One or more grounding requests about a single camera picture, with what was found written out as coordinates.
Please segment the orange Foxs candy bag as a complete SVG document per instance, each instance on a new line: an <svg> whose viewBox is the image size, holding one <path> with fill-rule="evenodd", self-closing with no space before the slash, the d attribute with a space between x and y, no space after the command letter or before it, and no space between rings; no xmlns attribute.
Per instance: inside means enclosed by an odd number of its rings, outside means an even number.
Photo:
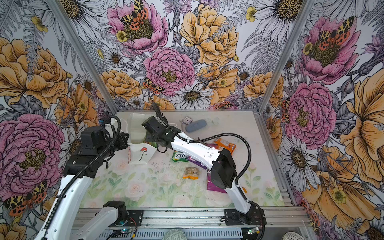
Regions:
<svg viewBox="0 0 384 240"><path fill-rule="evenodd" d="M236 145L233 143L230 143L222 138L216 138L214 139L214 145L217 150L222 151L223 149L228 150L231 154L234 153L236 149Z"/></svg>

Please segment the green Lays chips bag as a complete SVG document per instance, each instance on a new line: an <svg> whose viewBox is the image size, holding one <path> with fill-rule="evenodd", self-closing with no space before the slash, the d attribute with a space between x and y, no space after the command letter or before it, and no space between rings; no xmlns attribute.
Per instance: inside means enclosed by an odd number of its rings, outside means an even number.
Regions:
<svg viewBox="0 0 384 240"><path fill-rule="evenodd" d="M154 148L158 147L158 144L156 143L156 141L153 139L153 137L149 133L146 134L144 143L149 144Z"/></svg>

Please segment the purple Lotte gummy bag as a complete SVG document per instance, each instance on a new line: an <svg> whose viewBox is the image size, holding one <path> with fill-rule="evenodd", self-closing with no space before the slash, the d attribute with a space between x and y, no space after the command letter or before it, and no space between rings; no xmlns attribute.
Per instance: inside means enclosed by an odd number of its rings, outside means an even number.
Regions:
<svg viewBox="0 0 384 240"><path fill-rule="evenodd" d="M219 192L219 193L226 194L226 191L225 191L224 189L221 189L221 188L217 187L217 186L212 182L212 179L211 179L211 171L210 171L210 170L207 170L207 190L208 190L208 191L213 191L213 192Z"/></svg>

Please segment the white floral paper bag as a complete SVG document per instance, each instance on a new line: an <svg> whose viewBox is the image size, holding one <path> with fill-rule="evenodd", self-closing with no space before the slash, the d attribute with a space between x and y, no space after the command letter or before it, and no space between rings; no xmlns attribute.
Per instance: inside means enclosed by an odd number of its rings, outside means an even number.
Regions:
<svg viewBox="0 0 384 240"><path fill-rule="evenodd" d="M157 148L145 144L147 131L142 123L149 117L154 116L153 112L119 112L117 117L121 121L121 131L129 134L128 148L117 151L111 159L111 166L119 170L127 170L134 165L169 166L171 164L172 151L160 153L165 148L158 145Z"/></svg>

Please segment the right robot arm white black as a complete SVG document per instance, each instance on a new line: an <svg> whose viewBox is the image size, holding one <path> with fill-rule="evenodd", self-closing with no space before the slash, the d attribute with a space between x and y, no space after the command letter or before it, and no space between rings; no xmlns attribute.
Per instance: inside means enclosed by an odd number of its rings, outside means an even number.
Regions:
<svg viewBox="0 0 384 240"><path fill-rule="evenodd" d="M203 164L211 171L211 181L216 187L223 189L234 203L239 221L244 225L251 225L256 219L256 210L260 206L249 200L240 186L239 179L248 169L252 160L252 150L245 138L234 133L222 133L202 140L194 140L180 129L170 126L164 117L157 120L149 117L142 123L143 128L150 136L150 141L170 148ZM204 145L204 142L220 137L235 137L241 140L248 151L248 159L243 170L238 174L236 164L231 152L227 149L217 150Z"/></svg>

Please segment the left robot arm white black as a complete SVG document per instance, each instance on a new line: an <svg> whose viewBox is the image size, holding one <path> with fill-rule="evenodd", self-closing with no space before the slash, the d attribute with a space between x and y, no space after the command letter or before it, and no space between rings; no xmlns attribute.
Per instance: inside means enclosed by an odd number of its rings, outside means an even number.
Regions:
<svg viewBox="0 0 384 240"><path fill-rule="evenodd" d="M68 240L80 208L80 203L100 167L116 151L128 147L129 134L121 131L121 124L86 128L81 133L81 146L67 161L58 195L36 236L37 240Z"/></svg>

